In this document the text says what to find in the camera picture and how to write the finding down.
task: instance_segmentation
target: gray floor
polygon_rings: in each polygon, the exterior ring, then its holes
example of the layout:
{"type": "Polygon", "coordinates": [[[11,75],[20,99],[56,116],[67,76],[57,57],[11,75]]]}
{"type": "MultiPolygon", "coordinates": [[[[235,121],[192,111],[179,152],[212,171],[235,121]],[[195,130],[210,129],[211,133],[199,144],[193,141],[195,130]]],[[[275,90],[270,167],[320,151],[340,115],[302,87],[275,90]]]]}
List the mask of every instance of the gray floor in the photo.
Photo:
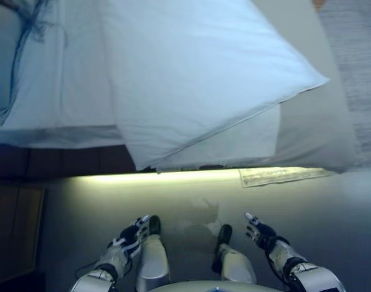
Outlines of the gray floor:
{"type": "MultiPolygon", "coordinates": [[[[158,214],[174,282],[217,279],[210,271],[222,223],[232,246],[253,262],[262,285],[282,289],[261,250],[245,236],[245,211],[274,226],[312,262],[333,270],[347,291],[371,292],[371,169],[326,178],[242,188],[236,170],[196,177],[73,178],[48,188],[41,253],[47,291],[66,291],[74,270],[95,260],[134,218],[158,214]]],[[[133,291],[134,274],[121,291],[133,291]]]]}

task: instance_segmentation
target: carpet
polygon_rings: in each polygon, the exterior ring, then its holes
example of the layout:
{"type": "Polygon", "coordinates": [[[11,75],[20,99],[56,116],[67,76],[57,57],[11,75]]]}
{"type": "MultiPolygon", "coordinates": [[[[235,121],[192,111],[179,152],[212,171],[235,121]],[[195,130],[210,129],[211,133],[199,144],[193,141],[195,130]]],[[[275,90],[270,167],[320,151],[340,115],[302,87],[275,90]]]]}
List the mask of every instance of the carpet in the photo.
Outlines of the carpet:
{"type": "Polygon", "coordinates": [[[356,134],[355,167],[371,167],[371,0],[327,0],[319,11],[356,134]]]}

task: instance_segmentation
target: pillowcase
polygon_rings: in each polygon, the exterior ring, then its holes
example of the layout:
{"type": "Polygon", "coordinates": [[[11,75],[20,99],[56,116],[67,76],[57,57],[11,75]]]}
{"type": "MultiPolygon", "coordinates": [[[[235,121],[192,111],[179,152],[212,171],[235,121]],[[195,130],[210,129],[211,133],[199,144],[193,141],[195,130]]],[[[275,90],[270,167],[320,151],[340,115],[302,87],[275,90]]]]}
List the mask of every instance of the pillowcase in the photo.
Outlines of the pillowcase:
{"type": "Polygon", "coordinates": [[[40,2],[43,0],[0,0],[0,5],[18,12],[25,19],[31,19],[40,2]]]}
{"type": "Polygon", "coordinates": [[[328,80],[250,0],[98,9],[114,118],[138,170],[328,80]]]}

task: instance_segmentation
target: wire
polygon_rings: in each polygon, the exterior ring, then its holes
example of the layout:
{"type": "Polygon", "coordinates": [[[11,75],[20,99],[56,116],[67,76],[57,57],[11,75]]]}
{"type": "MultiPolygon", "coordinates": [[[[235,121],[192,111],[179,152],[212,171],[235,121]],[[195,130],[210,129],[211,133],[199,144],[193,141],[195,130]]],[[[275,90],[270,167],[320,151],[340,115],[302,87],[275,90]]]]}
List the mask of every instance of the wire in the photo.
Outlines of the wire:
{"type": "Polygon", "coordinates": [[[130,266],[129,266],[129,270],[128,270],[124,275],[123,275],[124,277],[125,277],[128,273],[130,273],[131,270],[133,269],[133,260],[131,259],[130,256],[127,258],[126,266],[127,266],[128,264],[130,264],[130,266]]]}
{"type": "Polygon", "coordinates": [[[81,267],[79,267],[79,269],[75,270],[75,272],[74,272],[75,279],[76,279],[76,280],[79,280],[80,276],[79,276],[78,274],[80,274],[80,272],[81,272],[82,270],[84,270],[84,269],[86,269],[86,268],[89,268],[90,266],[95,265],[96,262],[97,262],[97,260],[96,260],[95,262],[89,263],[89,264],[87,264],[87,265],[85,265],[85,266],[81,266],[81,267]]]}

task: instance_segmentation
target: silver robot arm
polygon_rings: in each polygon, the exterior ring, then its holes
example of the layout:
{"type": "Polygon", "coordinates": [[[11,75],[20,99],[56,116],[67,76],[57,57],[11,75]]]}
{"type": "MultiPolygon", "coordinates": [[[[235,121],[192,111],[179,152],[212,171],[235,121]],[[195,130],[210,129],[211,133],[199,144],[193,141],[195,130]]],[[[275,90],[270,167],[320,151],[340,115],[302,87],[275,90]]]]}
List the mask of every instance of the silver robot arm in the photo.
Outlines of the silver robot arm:
{"type": "Polygon", "coordinates": [[[149,215],[138,218],[113,239],[94,269],[80,277],[70,292],[117,292],[118,280],[130,272],[140,241],[148,234],[149,219],[149,215]]]}
{"type": "Polygon", "coordinates": [[[265,251],[274,274],[290,288],[290,292],[346,292],[330,270],[308,263],[290,243],[276,234],[257,217],[246,213],[248,237],[265,251]]]}

